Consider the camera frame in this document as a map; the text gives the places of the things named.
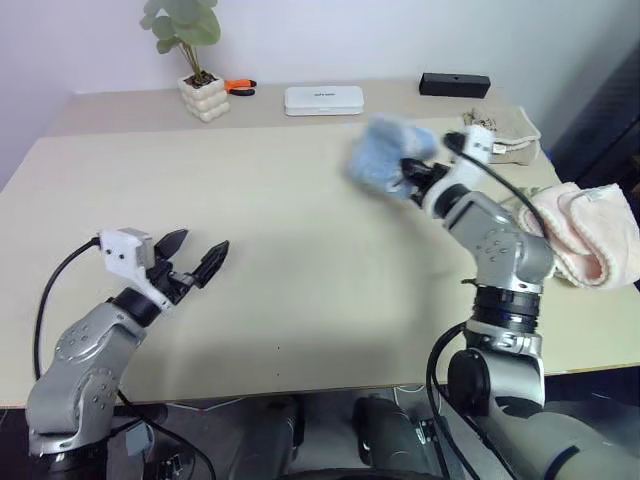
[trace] white wall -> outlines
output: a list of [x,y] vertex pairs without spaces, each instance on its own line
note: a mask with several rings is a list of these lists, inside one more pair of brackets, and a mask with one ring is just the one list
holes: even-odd
[[[153,34],[138,26],[143,4],[11,2],[0,30],[14,57],[5,71],[37,70],[26,90],[44,80],[58,95],[172,87],[186,64],[177,52],[155,52]],[[525,106],[547,146],[640,39],[638,0],[219,0],[216,13],[222,40],[201,60],[224,77],[484,73]],[[23,56],[28,65],[16,65]],[[13,114],[1,115],[5,128]]]

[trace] white box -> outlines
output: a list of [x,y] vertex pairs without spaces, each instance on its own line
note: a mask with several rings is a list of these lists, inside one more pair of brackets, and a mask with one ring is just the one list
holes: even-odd
[[356,86],[290,87],[284,93],[290,116],[358,115],[364,111],[364,95]]

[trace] floor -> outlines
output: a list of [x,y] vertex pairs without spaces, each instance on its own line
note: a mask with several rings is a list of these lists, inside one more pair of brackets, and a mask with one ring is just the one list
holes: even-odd
[[[640,408],[637,406],[640,402],[640,369],[625,371],[623,375],[620,375],[620,371],[615,371],[547,379],[550,400],[547,409],[568,413],[587,422],[633,455],[640,457]],[[415,393],[398,390],[396,393],[398,403],[410,416],[424,413],[428,408],[424,390]],[[327,467],[363,467],[351,428],[351,414],[357,398],[372,394],[390,400],[394,398],[392,389],[346,390],[305,395],[305,441],[292,465],[293,471]],[[218,479],[224,480],[242,439],[242,432],[252,421],[254,412],[267,401],[269,397],[246,398],[209,412],[169,406],[163,425],[187,437],[204,450],[216,467]],[[190,403],[199,408],[215,404],[213,400]],[[442,413],[449,420],[456,442],[481,478],[508,478],[475,435],[461,420],[451,414],[446,404],[442,406]],[[120,435],[109,444],[108,478],[140,479],[142,457],[127,456],[124,438],[124,435]],[[26,478],[26,462],[23,460],[26,460],[27,439],[22,410],[0,411],[0,441],[3,445],[0,455],[3,478]],[[192,479],[206,478],[208,473],[198,462]]]

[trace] pliers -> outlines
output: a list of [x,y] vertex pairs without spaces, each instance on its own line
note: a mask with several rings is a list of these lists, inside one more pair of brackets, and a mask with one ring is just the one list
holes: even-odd
[[236,95],[238,97],[250,97],[256,94],[256,90],[252,87],[258,84],[255,80],[226,80],[224,82],[224,88],[229,95]]

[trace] table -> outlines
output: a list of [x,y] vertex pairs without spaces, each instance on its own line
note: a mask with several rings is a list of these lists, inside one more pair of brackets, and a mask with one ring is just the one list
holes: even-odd
[[[362,84],[367,114],[412,116],[439,135],[478,102],[507,105],[496,92],[443,99],[420,97],[406,81]],[[184,112],[172,91],[71,103],[0,194],[1,405],[24,405],[33,384],[33,319],[47,278],[104,227],[156,240],[189,228],[176,256],[183,270],[231,241],[209,286],[149,329],[123,378],[134,401],[424,382],[437,336],[469,316],[474,290],[460,280],[473,277],[472,258],[413,205],[344,178],[366,115],[288,118],[282,91],[232,99],[232,112],[211,124]],[[558,182],[542,155],[496,168],[517,186]],[[480,189],[508,195],[489,179]],[[43,364],[65,328],[124,285],[97,252],[65,270],[45,315]],[[633,287],[549,281],[540,317],[547,372],[639,363],[638,311]],[[445,351],[441,377],[461,345]]]

